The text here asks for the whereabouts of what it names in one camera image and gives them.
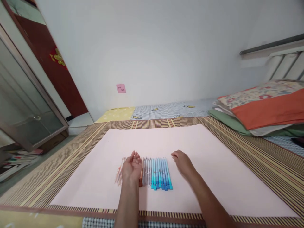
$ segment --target floral pillow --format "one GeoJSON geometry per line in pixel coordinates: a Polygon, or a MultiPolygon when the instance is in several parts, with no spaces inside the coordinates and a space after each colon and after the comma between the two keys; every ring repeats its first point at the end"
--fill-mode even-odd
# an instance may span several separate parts
{"type": "Polygon", "coordinates": [[[304,123],[304,82],[275,80],[232,95],[215,103],[232,112],[248,129],[304,123]]]}

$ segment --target striped mat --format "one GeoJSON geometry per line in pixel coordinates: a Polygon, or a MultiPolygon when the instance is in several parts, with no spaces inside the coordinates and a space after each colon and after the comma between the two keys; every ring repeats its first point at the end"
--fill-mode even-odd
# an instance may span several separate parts
{"type": "MultiPolygon", "coordinates": [[[[112,121],[88,127],[0,198],[0,210],[115,218],[117,210],[50,205],[75,169],[108,129],[171,128],[203,124],[301,218],[246,217],[241,223],[304,227],[304,159],[263,138],[242,136],[213,117],[112,121]]],[[[201,224],[201,214],[140,211],[140,220],[201,224]]]]}

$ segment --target hand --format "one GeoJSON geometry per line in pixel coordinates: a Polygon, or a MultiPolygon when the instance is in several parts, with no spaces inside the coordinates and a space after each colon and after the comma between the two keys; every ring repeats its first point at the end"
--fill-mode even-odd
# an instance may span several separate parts
{"type": "Polygon", "coordinates": [[[173,157],[178,170],[181,172],[182,175],[185,176],[186,179],[188,179],[196,172],[188,155],[186,155],[181,150],[174,151],[171,156],[173,157]]]}
{"type": "Polygon", "coordinates": [[[121,173],[124,181],[139,182],[140,173],[142,171],[142,159],[135,151],[132,152],[130,157],[127,157],[122,167],[121,173]]]}

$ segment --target pink paper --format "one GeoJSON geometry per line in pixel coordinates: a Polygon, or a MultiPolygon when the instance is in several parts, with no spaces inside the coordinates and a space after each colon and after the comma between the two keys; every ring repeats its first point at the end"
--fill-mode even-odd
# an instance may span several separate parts
{"type": "Polygon", "coordinates": [[[125,87],[124,84],[118,84],[118,85],[116,85],[116,87],[117,87],[118,93],[126,93],[127,92],[126,87],[125,87]]]}
{"type": "Polygon", "coordinates": [[[121,158],[136,150],[143,157],[166,157],[173,190],[140,188],[139,210],[201,213],[189,184],[170,154],[188,154],[217,199],[231,215],[298,217],[203,125],[110,129],[82,161],[51,204],[117,209],[121,187],[114,183],[121,158]]]}

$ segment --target radiator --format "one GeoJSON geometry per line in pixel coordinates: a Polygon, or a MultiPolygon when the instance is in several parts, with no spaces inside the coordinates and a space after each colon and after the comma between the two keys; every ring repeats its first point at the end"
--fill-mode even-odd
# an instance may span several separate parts
{"type": "Polygon", "coordinates": [[[304,51],[276,55],[268,62],[268,71],[263,83],[269,80],[304,80],[304,51]]]}

